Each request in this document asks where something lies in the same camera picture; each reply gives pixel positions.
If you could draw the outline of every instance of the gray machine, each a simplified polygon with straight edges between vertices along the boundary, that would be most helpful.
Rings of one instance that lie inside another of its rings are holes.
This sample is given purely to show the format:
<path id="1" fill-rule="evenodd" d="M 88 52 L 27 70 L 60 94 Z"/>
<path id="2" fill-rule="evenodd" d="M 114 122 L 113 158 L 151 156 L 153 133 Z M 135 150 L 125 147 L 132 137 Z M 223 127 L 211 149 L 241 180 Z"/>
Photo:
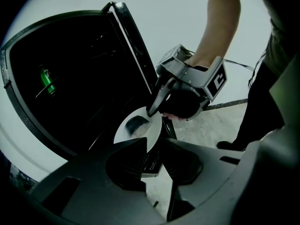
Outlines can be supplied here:
<path id="1" fill-rule="evenodd" d="M 193 68 L 185 63 L 190 56 L 181 44 L 163 56 L 157 67 L 159 78 L 152 100 L 147 106 L 148 116 L 160 110 L 190 120 L 216 98 L 227 81 L 223 59 L 216 57 L 208 69 Z"/>

